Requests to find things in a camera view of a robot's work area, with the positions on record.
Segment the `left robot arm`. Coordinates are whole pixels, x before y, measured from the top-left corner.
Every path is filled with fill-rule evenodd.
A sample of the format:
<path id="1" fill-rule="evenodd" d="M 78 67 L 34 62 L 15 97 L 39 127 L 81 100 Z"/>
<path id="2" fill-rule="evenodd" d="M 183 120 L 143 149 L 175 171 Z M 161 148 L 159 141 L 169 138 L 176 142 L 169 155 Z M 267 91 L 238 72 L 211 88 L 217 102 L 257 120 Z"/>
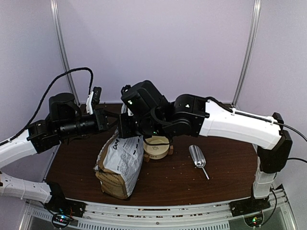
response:
<path id="1" fill-rule="evenodd" d="M 25 130 L 16 137 L 1 143 L 0 166 L 40 154 L 70 138 L 108 131 L 116 123 L 108 122 L 107 118 L 118 118 L 119 115 L 103 108 L 95 109 L 99 95 L 98 92 L 90 93 L 86 114 L 82 114 L 71 93 L 64 92 L 50 97 L 49 114 L 45 119 L 26 125 Z M 1 172 L 0 194 L 51 204 L 59 213 L 69 209 L 69 202 L 57 183 L 37 183 Z"/>

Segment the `front aluminium rail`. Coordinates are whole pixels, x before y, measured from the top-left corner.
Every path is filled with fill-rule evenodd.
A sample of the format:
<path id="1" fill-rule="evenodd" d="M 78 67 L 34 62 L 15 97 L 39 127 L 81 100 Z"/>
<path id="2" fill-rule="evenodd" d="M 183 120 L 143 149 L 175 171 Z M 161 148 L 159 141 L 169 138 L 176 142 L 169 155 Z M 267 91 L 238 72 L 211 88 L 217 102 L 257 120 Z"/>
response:
<path id="1" fill-rule="evenodd" d="M 297 224 L 283 189 L 270 194 L 263 211 L 234 216 L 228 201 L 180 206 L 122 206 L 86 202 L 82 217 L 67 230 L 252 230 L 263 216 L 262 230 L 296 230 Z"/>

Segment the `left aluminium frame post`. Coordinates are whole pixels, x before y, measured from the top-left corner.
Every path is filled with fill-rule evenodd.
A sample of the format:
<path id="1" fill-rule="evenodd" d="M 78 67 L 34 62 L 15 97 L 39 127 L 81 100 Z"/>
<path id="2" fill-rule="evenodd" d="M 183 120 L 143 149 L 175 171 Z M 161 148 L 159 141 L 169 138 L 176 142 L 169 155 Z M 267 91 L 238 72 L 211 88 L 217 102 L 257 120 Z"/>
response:
<path id="1" fill-rule="evenodd" d="M 58 1 L 50 0 L 50 6 L 51 6 L 51 14 L 52 14 L 52 18 L 53 18 L 53 22 L 55 26 L 62 65 L 63 65 L 64 71 L 68 71 L 70 69 L 70 66 L 69 66 L 68 56 L 67 56 L 66 48 L 64 44 L 63 33 L 61 29 Z M 74 95 L 77 105 L 80 105 L 79 97 L 77 95 L 71 73 L 67 75 L 66 79 L 68 82 L 70 92 Z"/>

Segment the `cream pet bowl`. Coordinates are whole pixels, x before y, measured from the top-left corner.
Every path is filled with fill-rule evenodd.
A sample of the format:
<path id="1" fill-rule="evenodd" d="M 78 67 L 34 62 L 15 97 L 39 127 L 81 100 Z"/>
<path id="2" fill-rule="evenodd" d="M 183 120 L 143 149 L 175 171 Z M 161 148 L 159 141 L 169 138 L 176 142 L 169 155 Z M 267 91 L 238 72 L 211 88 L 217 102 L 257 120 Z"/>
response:
<path id="1" fill-rule="evenodd" d="M 152 136 L 145 139 L 143 142 L 145 161 L 162 159 L 168 154 L 169 147 L 169 140 L 166 137 Z"/>

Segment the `dog food bag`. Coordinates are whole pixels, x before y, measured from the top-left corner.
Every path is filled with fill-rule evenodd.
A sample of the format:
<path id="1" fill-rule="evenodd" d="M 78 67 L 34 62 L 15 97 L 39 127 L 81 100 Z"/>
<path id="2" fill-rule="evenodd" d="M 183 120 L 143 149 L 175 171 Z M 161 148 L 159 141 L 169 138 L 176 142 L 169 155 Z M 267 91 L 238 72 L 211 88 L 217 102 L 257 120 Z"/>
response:
<path id="1" fill-rule="evenodd" d="M 142 136 L 120 138 L 116 128 L 100 150 L 94 167 L 102 192 L 117 199 L 129 198 L 139 177 L 143 154 Z"/>

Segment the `aluminium frame post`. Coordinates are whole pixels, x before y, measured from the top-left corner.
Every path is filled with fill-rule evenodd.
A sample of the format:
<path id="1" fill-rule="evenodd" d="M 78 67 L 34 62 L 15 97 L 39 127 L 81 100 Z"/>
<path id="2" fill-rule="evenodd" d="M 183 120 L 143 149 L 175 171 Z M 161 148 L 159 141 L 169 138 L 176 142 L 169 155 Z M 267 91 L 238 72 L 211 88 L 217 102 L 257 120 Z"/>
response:
<path id="1" fill-rule="evenodd" d="M 261 14 L 261 0 L 254 0 L 254 6 L 252 11 L 250 30 L 248 35 L 248 42 L 246 46 L 246 51 L 244 55 L 244 60 L 236 87 L 235 95 L 232 100 L 232 106 L 238 108 L 239 97 L 242 93 L 244 82 L 248 73 L 248 68 L 252 56 L 253 47 L 255 45 L 258 27 L 260 23 L 260 14 Z"/>
<path id="2" fill-rule="evenodd" d="M 55 26 L 62 65 L 63 65 L 64 71 L 68 71 L 70 69 L 70 66 L 69 66 L 68 56 L 67 56 L 66 48 L 64 44 L 63 33 L 61 29 L 58 1 L 50 0 L 50 6 L 51 6 L 51 14 L 52 14 L 52 18 L 53 18 L 53 22 Z M 77 105 L 80 105 L 79 97 L 77 95 L 71 73 L 67 75 L 66 79 L 68 82 L 70 92 L 74 95 Z"/>

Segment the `wooden bowl stand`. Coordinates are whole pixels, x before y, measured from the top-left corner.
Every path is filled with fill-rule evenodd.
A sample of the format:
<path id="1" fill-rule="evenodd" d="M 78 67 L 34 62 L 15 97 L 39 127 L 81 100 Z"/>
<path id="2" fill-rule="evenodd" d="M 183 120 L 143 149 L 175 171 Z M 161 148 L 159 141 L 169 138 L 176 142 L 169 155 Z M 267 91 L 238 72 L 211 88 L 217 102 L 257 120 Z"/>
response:
<path id="1" fill-rule="evenodd" d="M 172 155 L 174 153 L 174 146 L 168 146 L 168 150 L 166 150 L 166 146 L 146 146 L 144 149 L 144 161 L 148 162 L 149 160 L 160 160 L 167 155 Z"/>

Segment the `right aluminium frame post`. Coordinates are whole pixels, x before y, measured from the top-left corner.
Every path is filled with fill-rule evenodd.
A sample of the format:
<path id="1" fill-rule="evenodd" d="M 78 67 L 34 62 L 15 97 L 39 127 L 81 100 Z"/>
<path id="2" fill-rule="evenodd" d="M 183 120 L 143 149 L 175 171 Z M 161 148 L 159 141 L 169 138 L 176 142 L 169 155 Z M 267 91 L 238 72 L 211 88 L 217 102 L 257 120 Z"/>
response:
<path id="1" fill-rule="evenodd" d="M 260 23 L 260 14 L 261 14 L 261 0 L 254 0 L 254 6 L 252 11 L 250 30 L 248 35 L 248 42 L 246 46 L 246 51 L 244 55 L 244 60 L 236 87 L 235 95 L 232 100 L 232 106 L 238 108 L 239 97 L 242 93 L 244 82 L 248 73 L 248 68 L 252 56 L 253 47 L 255 45 L 258 27 Z"/>

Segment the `metal food scoop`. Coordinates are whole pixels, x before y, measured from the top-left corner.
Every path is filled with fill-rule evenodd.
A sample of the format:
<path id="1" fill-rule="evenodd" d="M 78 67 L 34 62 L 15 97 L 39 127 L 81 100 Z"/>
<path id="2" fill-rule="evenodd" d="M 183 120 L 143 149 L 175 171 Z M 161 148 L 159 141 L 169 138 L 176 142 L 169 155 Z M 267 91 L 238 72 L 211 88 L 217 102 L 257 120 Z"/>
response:
<path id="1" fill-rule="evenodd" d="M 197 146 L 197 145 L 190 145 L 189 146 L 189 153 L 190 153 L 190 155 L 192 157 L 192 160 L 193 160 L 195 166 L 197 168 L 201 168 L 203 170 L 206 178 L 209 180 L 210 179 L 209 175 L 208 175 L 208 173 L 205 170 L 206 159 L 205 159 L 205 157 L 203 155 L 203 152 L 200 149 L 200 147 Z"/>

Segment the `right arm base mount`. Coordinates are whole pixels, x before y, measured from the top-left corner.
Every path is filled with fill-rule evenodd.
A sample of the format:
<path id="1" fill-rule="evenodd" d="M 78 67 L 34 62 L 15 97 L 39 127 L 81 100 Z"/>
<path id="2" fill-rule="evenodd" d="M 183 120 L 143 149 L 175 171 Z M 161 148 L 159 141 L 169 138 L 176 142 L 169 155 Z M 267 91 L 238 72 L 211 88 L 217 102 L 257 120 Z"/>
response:
<path id="1" fill-rule="evenodd" d="M 233 217 L 246 215 L 258 211 L 262 211 L 264 209 L 270 208 L 271 205 L 267 198 L 264 199 L 254 199 L 252 197 L 232 201 L 229 203 L 229 207 Z"/>

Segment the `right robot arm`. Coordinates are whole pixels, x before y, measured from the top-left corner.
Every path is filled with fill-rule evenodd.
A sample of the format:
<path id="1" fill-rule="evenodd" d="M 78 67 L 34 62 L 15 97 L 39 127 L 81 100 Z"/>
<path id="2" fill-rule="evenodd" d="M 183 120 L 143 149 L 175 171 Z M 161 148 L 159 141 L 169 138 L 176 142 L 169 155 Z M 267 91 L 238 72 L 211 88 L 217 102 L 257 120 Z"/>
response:
<path id="1" fill-rule="evenodd" d="M 257 145 L 258 165 L 249 211 L 257 211 L 270 193 L 275 176 L 286 165 L 293 141 L 278 113 L 254 115 L 231 108 L 213 97 L 182 94 L 169 102 L 149 80 L 121 89 L 128 111 L 119 117 L 121 138 L 143 136 L 222 137 Z"/>

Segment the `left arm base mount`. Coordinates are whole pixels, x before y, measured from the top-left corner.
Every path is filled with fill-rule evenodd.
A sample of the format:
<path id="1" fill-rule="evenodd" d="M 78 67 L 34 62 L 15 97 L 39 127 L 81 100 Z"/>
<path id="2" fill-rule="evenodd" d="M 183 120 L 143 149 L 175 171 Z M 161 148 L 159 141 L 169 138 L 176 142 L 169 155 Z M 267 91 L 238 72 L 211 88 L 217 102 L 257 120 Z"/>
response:
<path id="1" fill-rule="evenodd" d="M 72 217 L 82 218 L 85 212 L 86 204 L 80 201 L 55 198 L 45 203 L 46 208 L 53 212 L 64 213 Z"/>

